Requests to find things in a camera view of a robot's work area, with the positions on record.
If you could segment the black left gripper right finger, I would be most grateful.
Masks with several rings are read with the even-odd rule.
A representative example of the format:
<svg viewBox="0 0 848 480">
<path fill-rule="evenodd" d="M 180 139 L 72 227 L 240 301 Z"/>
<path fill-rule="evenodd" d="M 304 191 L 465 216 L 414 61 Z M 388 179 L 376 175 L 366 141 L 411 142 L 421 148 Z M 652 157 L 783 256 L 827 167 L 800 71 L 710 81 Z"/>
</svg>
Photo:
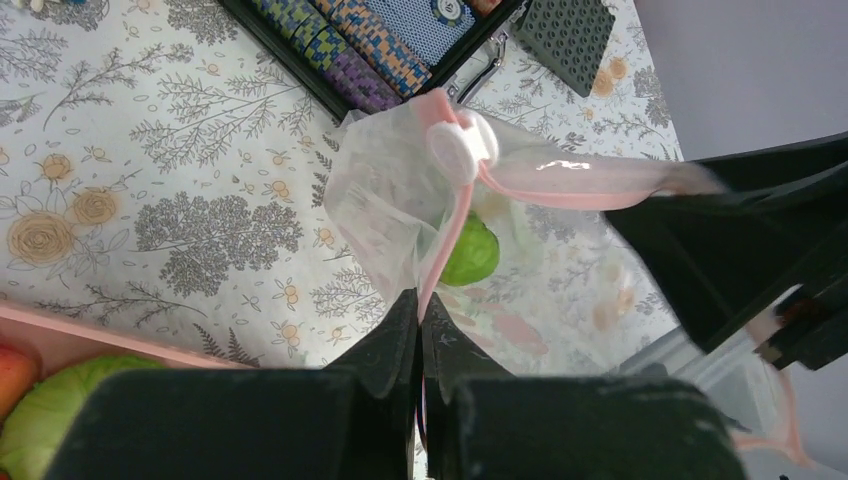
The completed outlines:
<svg viewBox="0 0 848 480">
<path fill-rule="evenodd" d="M 421 438 L 434 479 L 741 479 L 722 414 L 659 376 L 519 377 L 433 296 Z"/>
</svg>

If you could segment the clear zip top bag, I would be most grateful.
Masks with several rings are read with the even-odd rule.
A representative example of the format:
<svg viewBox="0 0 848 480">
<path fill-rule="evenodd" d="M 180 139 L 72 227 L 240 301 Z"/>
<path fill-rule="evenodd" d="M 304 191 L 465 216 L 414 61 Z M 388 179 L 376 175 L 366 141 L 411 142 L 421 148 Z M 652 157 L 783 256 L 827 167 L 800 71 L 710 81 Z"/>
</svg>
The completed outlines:
<svg viewBox="0 0 848 480">
<path fill-rule="evenodd" d="M 692 162 L 576 154 L 431 91 L 392 109 L 350 112 L 324 194 L 326 212 L 386 301 L 438 296 L 476 343 L 514 372 L 651 374 L 714 400 L 743 450 L 809 466 L 791 381 L 755 354 L 766 310 L 715 352 L 635 309 L 665 300 L 604 214 L 650 198 L 721 194 Z M 468 214 L 497 236 L 486 279 L 440 282 Z"/>
</svg>

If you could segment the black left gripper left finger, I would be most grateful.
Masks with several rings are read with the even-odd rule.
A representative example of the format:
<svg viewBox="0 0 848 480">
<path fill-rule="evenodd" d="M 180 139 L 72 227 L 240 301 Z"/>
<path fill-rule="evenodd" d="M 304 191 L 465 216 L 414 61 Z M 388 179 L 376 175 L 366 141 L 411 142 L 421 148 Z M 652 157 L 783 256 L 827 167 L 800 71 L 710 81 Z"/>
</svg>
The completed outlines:
<svg viewBox="0 0 848 480">
<path fill-rule="evenodd" d="M 76 416 L 50 479 L 409 479 L 416 293 L 321 369 L 130 370 Z"/>
</svg>

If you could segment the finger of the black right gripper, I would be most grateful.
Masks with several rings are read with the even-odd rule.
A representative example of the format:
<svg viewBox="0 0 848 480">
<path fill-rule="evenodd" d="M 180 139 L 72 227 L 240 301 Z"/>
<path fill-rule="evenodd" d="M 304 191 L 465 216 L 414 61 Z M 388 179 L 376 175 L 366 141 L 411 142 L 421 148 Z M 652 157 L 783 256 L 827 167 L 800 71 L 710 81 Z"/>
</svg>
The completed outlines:
<svg viewBox="0 0 848 480">
<path fill-rule="evenodd" d="M 653 197 L 606 220 L 690 340 L 717 349 L 786 292 L 847 291 L 847 137 L 701 161 L 721 194 Z"/>
<path fill-rule="evenodd" d="M 793 363 L 817 371 L 847 354 L 847 291 L 789 289 L 766 310 L 755 352 L 778 370 Z"/>
</svg>

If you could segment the green cabbage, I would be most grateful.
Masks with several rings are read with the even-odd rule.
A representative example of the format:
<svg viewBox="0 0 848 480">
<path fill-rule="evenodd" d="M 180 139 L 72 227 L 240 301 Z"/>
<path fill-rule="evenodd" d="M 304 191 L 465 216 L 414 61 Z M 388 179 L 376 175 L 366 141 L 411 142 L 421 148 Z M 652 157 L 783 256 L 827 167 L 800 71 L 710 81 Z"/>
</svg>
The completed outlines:
<svg viewBox="0 0 848 480">
<path fill-rule="evenodd" d="M 162 363 L 136 355 L 104 355 L 68 366 L 36 384 L 6 417 L 1 470 L 12 479 L 41 479 L 75 416 L 106 378 Z"/>
</svg>

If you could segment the light green round fruit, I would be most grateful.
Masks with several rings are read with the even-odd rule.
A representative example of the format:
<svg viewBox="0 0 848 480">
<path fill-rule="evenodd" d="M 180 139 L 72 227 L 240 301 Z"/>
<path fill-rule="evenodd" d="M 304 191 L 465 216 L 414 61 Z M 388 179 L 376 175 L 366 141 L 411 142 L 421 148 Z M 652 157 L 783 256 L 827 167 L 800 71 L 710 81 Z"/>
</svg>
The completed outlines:
<svg viewBox="0 0 848 480">
<path fill-rule="evenodd" d="M 497 236 L 471 211 L 444 266 L 440 282 L 452 287 L 480 282 L 494 273 L 499 262 Z"/>
</svg>

